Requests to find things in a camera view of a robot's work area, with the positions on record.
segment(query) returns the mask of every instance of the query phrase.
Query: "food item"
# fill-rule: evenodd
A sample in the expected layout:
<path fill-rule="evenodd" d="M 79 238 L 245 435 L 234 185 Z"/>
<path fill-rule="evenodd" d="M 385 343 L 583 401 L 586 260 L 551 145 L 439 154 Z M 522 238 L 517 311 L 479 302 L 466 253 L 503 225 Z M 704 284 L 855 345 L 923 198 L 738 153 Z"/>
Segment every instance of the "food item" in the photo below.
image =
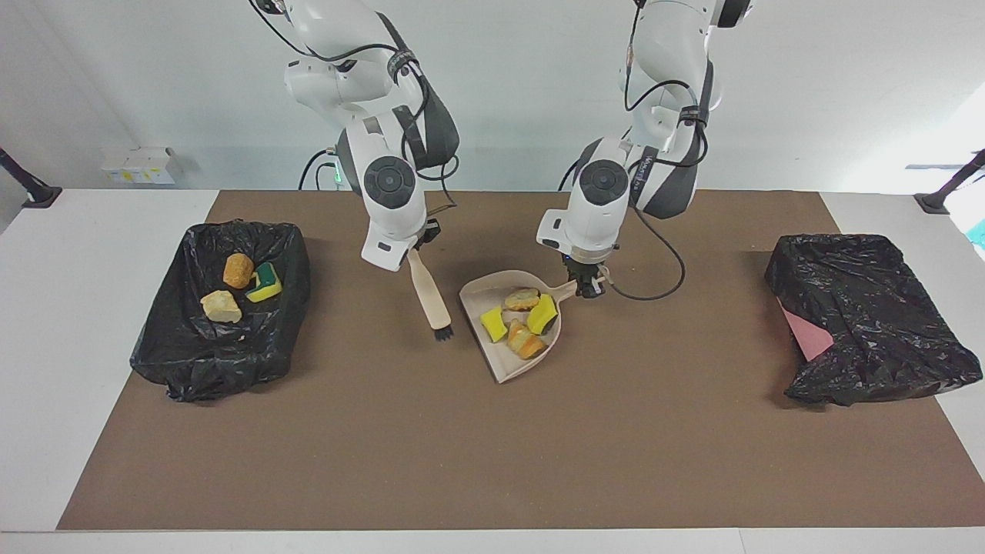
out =
<path fill-rule="evenodd" d="M 253 260 L 246 254 L 235 253 L 226 258 L 226 271 L 223 272 L 223 282 L 234 289 L 245 289 L 253 276 Z"/>
<path fill-rule="evenodd" d="M 243 313 L 229 291 L 216 291 L 202 299 L 205 317 L 216 323 L 239 323 Z"/>
<path fill-rule="evenodd" d="M 274 264 L 269 261 L 257 267 L 253 277 L 256 278 L 256 288 L 246 293 L 246 298 L 253 304 L 274 298 L 284 291 L 281 278 L 274 271 Z"/>
<path fill-rule="evenodd" d="M 509 323 L 509 338 L 506 344 L 522 360 L 536 358 L 548 347 L 541 340 L 541 337 L 532 333 L 519 319 L 514 319 Z"/>
<path fill-rule="evenodd" d="M 551 330 L 558 320 L 558 306 L 551 295 L 541 295 L 541 301 L 530 311 L 527 326 L 535 335 L 543 335 Z"/>
<path fill-rule="evenodd" d="M 506 297 L 506 309 L 512 312 L 529 312 L 541 300 L 537 289 L 521 289 Z"/>
<path fill-rule="evenodd" d="M 502 337 L 506 336 L 508 332 L 506 329 L 506 324 L 502 322 L 502 308 L 493 308 L 480 318 L 483 323 L 483 327 L 486 328 L 486 332 L 490 335 L 492 342 L 499 342 Z"/>

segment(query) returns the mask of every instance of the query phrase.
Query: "wooden brush handle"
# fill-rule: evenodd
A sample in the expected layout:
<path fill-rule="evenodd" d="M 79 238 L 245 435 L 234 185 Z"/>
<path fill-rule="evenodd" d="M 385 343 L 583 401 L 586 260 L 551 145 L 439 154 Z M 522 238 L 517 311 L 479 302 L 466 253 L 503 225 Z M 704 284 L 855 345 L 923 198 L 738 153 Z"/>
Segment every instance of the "wooden brush handle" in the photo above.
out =
<path fill-rule="evenodd" d="M 416 248 L 411 248 L 407 253 L 407 260 L 411 264 L 411 279 L 414 281 L 414 289 L 418 291 L 418 299 L 421 300 L 421 308 L 425 310 L 427 322 L 431 329 L 435 331 L 451 325 L 451 315 L 448 308 L 444 305 L 444 299 L 437 290 L 434 278 L 421 261 L 421 255 Z"/>

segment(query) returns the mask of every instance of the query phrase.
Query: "black stand leg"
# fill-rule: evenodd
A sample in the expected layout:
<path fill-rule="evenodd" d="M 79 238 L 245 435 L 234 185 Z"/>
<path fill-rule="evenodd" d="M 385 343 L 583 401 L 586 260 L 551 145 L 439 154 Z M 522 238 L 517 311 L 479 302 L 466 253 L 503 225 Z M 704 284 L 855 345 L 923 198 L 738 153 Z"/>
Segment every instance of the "black stand leg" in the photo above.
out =
<path fill-rule="evenodd" d="M 933 194 L 917 194 L 914 196 L 917 199 L 917 203 L 928 214 L 949 215 L 951 212 L 944 207 L 944 201 L 948 199 L 948 196 L 952 192 L 958 190 L 965 181 L 971 178 L 972 175 L 978 173 L 983 166 L 985 166 L 985 150 L 979 152 L 970 164 L 955 173 L 954 177 L 941 190 Z"/>
<path fill-rule="evenodd" d="M 41 179 L 28 173 L 2 148 L 0 148 L 0 166 L 28 192 L 30 199 L 24 203 L 25 208 L 47 208 L 54 204 L 55 199 L 61 194 L 60 186 L 48 186 Z"/>

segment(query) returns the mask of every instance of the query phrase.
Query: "white table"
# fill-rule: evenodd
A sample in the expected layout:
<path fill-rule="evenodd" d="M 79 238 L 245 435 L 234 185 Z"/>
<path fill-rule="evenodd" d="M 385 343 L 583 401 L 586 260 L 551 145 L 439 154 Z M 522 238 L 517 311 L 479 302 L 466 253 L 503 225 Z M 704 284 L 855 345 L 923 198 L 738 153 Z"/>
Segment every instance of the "white table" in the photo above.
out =
<path fill-rule="evenodd" d="M 181 233 L 215 191 L 67 190 L 0 236 L 0 552 L 978 553 L 976 529 L 465 532 L 54 532 L 130 373 L 127 360 Z M 826 194 L 845 233 L 903 250 L 957 337 L 985 354 L 985 263 L 912 198 Z M 90 269 L 75 275 L 73 267 Z M 51 318 L 53 312 L 72 317 Z M 72 373 L 52 371 L 71 368 Z M 985 475 L 985 385 L 940 397 Z"/>

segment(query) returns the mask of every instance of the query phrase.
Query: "brush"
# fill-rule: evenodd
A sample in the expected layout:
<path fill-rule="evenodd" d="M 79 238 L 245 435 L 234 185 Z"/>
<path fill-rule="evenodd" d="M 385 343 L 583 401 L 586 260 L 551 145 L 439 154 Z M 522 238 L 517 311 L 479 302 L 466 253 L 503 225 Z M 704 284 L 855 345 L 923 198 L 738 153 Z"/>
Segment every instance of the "brush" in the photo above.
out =
<path fill-rule="evenodd" d="M 427 316 L 427 322 L 434 331 L 434 339 L 438 342 L 450 340 L 455 334 L 451 329 L 451 315 L 444 304 L 444 299 L 441 298 L 441 293 L 437 290 L 434 278 L 421 261 L 421 254 L 416 248 L 411 248 L 407 252 L 407 260 L 411 264 L 414 289 L 418 292 L 418 299 Z"/>

